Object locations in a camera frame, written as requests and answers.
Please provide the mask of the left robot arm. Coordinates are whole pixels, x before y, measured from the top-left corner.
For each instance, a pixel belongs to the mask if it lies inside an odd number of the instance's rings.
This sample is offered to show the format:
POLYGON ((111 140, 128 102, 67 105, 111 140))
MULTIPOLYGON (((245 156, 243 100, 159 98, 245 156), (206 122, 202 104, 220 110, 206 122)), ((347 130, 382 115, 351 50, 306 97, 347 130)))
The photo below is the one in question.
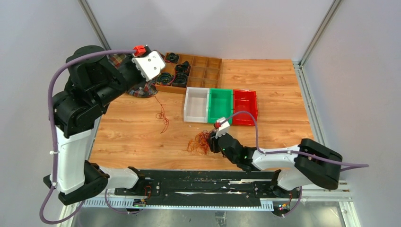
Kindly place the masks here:
POLYGON ((44 177, 44 183, 58 191, 64 205, 93 198, 114 187, 127 188, 133 195, 142 194, 145 183, 134 168, 109 169, 88 160, 96 123, 109 104, 145 84, 132 55, 114 66, 102 47, 88 45, 68 57, 62 69, 69 72, 64 89, 57 94, 48 93, 56 165, 44 177))

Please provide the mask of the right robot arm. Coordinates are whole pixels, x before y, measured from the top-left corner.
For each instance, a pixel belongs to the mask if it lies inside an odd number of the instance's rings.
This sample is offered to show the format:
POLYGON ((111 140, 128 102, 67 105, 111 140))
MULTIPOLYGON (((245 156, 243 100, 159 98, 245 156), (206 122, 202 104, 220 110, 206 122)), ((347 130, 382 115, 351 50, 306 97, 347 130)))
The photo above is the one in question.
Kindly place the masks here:
POLYGON ((257 149, 241 145, 228 133, 218 138, 212 133, 208 144, 211 152, 221 153, 243 171, 274 168, 268 191, 276 197, 310 184, 327 190, 339 185, 342 155, 312 139, 278 150, 257 149))

